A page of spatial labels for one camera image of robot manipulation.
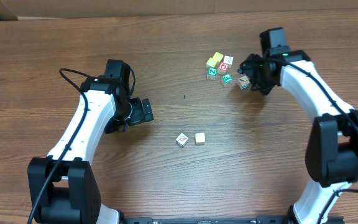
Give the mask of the white block with feather picture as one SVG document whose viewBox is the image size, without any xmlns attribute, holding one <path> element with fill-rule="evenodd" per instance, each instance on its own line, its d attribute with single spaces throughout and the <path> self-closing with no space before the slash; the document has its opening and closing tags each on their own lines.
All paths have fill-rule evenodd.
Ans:
<svg viewBox="0 0 358 224">
<path fill-rule="evenodd" d="M 248 77 L 246 75 L 244 75 L 243 77 L 240 77 L 237 80 L 237 85 L 241 90 L 245 90 L 246 88 L 248 88 L 250 86 L 250 81 L 249 81 Z"/>
</svg>

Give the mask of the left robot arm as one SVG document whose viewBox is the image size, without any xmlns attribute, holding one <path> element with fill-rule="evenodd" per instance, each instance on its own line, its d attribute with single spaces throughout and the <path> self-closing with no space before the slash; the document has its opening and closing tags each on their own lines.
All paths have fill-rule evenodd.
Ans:
<svg viewBox="0 0 358 224">
<path fill-rule="evenodd" d="M 109 59 L 104 74 L 75 87 L 78 107 L 59 142 L 27 168 L 32 210 L 28 223 L 125 223 L 124 214 L 101 203 L 92 171 L 102 134 L 152 121 L 149 99 L 132 97 L 135 73 Z"/>
</svg>

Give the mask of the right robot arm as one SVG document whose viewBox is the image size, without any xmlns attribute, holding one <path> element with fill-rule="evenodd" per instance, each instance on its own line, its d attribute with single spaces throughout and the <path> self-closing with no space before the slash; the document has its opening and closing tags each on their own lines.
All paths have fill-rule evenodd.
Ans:
<svg viewBox="0 0 358 224">
<path fill-rule="evenodd" d="M 262 53 L 250 54 L 238 73 L 250 89 L 268 95 L 280 86 L 291 93 L 312 122 L 305 154 L 310 179 L 284 216 L 257 217 L 257 223 L 343 223 L 329 212 L 343 193 L 357 193 L 358 110 L 332 91 L 303 50 L 291 50 L 281 27 L 259 35 Z"/>
</svg>

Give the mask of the yellow top wooden block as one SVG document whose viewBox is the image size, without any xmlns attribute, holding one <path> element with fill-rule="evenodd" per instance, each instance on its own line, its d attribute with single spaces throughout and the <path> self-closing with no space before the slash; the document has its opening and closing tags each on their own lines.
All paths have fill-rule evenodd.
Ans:
<svg viewBox="0 0 358 224">
<path fill-rule="evenodd" d="M 195 144 L 203 145 L 206 142 L 205 133 L 196 133 L 195 134 Z"/>
</svg>

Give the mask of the white block with blue side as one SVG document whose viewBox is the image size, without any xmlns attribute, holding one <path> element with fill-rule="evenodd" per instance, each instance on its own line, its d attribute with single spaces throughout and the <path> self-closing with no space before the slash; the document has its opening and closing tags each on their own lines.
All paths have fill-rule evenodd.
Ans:
<svg viewBox="0 0 358 224">
<path fill-rule="evenodd" d="M 179 136 L 176 138 L 175 142 L 179 146 L 184 147 L 187 144 L 188 140 L 188 136 L 186 136 L 184 133 L 180 133 Z"/>
</svg>

